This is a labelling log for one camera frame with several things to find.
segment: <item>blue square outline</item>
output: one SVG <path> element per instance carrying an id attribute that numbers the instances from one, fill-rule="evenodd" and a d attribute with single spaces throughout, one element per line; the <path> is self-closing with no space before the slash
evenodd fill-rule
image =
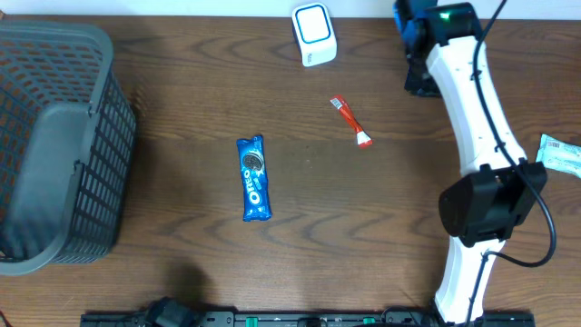
<path id="1" fill-rule="evenodd" d="M 320 10 L 322 10 L 323 15 L 325 15 L 325 24 L 327 25 L 327 33 L 328 34 L 327 34 L 327 36 L 325 36 L 323 38 L 320 38 L 318 40 L 314 40 L 314 41 L 307 42 L 305 40 L 304 36 L 302 35 L 302 28 L 300 27 L 299 13 L 301 11 L 303 11 L 303 10 L 311 9 L 311 8 L 314 8 L 314 7 L 319 7 Z M 297 25 L 299 26 L 300 38 L 302 39 L 302 42 L 304 42 L 305 44 L 310 45 L 310 44 L 314 44 L 315 42 L 324 41 L 324 40 L 327 40 L 328 38 L 330 38 L 329 18 L 327 17 L 327 12 L 325 11 L 325 8 L 323 8 L 322 5 L 311 5 L 311 6 L 308 6 L 308 7 L 301 8 L 301 9 L 297 10 L 297 12 L 295 13 L 294 16 L 295 16 L 295 19 L 297 20 Z"/>

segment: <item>barcode label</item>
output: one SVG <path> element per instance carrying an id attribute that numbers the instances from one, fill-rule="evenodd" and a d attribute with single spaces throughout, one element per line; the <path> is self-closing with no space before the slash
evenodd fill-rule
<path id="1" fill-rule="evenodd" d="M 343 104 L 341 103 L 341 101 L 339 101 L 338 99 L 330 99 L 330 102 L 337 108 L 340 109 Z"/>

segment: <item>white device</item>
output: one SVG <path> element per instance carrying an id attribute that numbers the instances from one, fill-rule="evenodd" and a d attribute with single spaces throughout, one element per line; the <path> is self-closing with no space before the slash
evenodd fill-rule
<path id="1" fill-rule="evenodd" d="M 335 59 L 337 39 L 324 4 L 312 3 L 295 8 L 292 23 L 305 67 Z"/>
<path id="2" fill-rule="evenodd" d="M 472 80 L 472 60 L 477 42 L 474 36 L 450 39 L 446 46 L 436 44 L 426 60 L 428 71 L 438 85 L 454 129 L 462 176 L 477 172 L 482 164 L 489 164 L 492 169 L 510 167 L 505 156 L 500 151 L 494 150 L 497 143 L 481 110 L 482 106 Z M 527 156 L 510 131 L 502 112 L 488 71 L 485 49 L 486 45 L 483 43 L 478 55 L 482 90 L 498 133 L 506 142 L 507 152 L 515 162 L 518 162 L 520 158 L 526 159 Z M 500 252 L 504 243 L 490 240 L 468 248 L 458 237 L 450 236 L 444 279 L 435 298 L 439 314 L 445 322 L 464 323 L 482 255 L 486 251 Z M 495 258 L 490 257 L 485 266 L 474 299 L 471 321 L 483 314 L 484 291 Z"/>

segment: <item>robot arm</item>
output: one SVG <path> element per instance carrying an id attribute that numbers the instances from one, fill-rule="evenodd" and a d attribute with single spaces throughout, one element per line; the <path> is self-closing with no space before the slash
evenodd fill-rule
<path id="1" fill-rule="evenodd" d="M 410 65 L 405 88 L 420 96 L 441 96 L 458 143 L 462 179 L 439 199 L 440 218 L 450 234 L 444 278 L 435 296 L 443 322 L 463 323 L 475 288 L 482 256 L 500 252 L 515 226 L 524 222 L 534 198 L 515 177 L 478 99 L 474 78 L 483 93 L 508 155 L 540 191 L 547 176 L 542 164 L 526 155 L 510 131 L 487 68 L 486 47 L 478 55 L 478 76 L 472 60 L 480 23 L 472 5 L 437 6 L 437 0 L 398 0 L 396 22 Z M 483 314 L 482 302 L 494 257 L 484 266 L 471 321 Z"/>

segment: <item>red and white stick packet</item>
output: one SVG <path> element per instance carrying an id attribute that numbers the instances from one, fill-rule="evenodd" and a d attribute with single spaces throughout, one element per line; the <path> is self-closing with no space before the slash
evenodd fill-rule
<path id="1" fill-rule="evenodd" d="M 335 106 L 335 108 L 337 108 L 337 110 L 339 110 L 339 112 L 341 113 L 343 118 L 345 118 L 347 123 L 351 127 L 353 127 L 353 130 L 355 131 L 355 136 L 357 138 L 357 145 L 360 148 L 365 148 L 373 144 L 373 141 L 371 141 L 369 135 L 367 135 L 367 133 L 363 131 L 363 127 L 361 127 L 361 125 L 357 123 L 357 121 L 355 120 L 355 115 L 349 108 L 347 101 L 343 99 L 342 95 L 333 96 L 330 99 L 330 102 Z"/>

